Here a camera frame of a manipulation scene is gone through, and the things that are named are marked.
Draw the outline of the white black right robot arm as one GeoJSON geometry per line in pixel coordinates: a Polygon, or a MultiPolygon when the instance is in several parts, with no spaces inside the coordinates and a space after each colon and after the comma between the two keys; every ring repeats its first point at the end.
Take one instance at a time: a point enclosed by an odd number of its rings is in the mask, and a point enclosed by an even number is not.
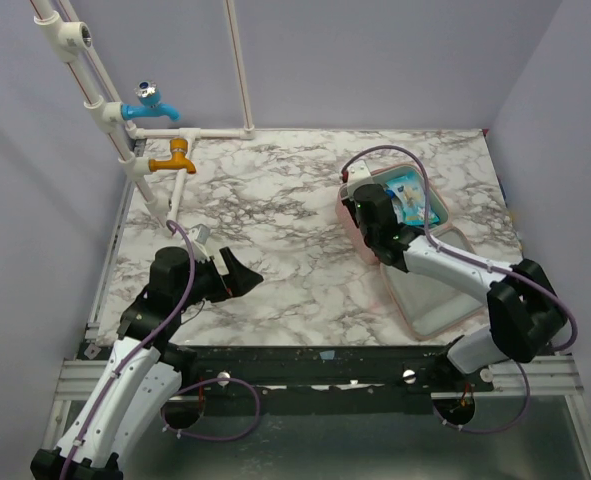
{"type": "Polygon", "coordinates": [[[438,280],[486,305],[489,326],[452,342],[445,353],[460,374],[505,360],[528,363],[567,324],[539,264],[494,263],[402,224],[378,184],[350,189],[348,201],[365,245],[381,263],[438,280]]]}

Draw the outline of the pink medicine kit case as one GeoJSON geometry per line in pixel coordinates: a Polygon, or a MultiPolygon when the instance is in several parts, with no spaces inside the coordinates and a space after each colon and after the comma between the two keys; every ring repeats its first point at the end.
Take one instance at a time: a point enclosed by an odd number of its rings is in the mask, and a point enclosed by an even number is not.
{"type": "Polygon", "coordinates": [[[450,224],[422,169],[398,165],[371,172],[360,160],[344,180],[336,212],[358,253],[379,265],[415,338],[433,338],[485,309],[485,261],[450,224]]]}

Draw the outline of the blue cotton swab bag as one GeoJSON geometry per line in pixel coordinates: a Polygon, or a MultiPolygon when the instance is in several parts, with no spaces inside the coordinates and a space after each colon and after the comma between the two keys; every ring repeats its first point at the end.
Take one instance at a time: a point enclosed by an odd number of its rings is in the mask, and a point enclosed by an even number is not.
{"type": "Polygon", "coordinates": [[[385,183],[385,192],[391,198],[399,223],[422,226],[425,217],[423,178],[415,171],[393,178],[385,183]]]}

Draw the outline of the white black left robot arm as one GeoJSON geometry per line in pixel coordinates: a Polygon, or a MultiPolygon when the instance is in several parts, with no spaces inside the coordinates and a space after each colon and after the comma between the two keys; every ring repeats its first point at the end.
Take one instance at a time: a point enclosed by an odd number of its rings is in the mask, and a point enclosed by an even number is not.
{"type": "Polygon", "coordinates": [[[109,359],[76,420],[52,449],[40,449],[30,470],[36,479],[121,479],[133,445],[157,410],[192,380],[193,354],[171,339],[181,315],[202,301],[246,295],[262,283],[229,248],[197,261],[191,249],[158,250],[149,280],[123,312],[109,359]]]}

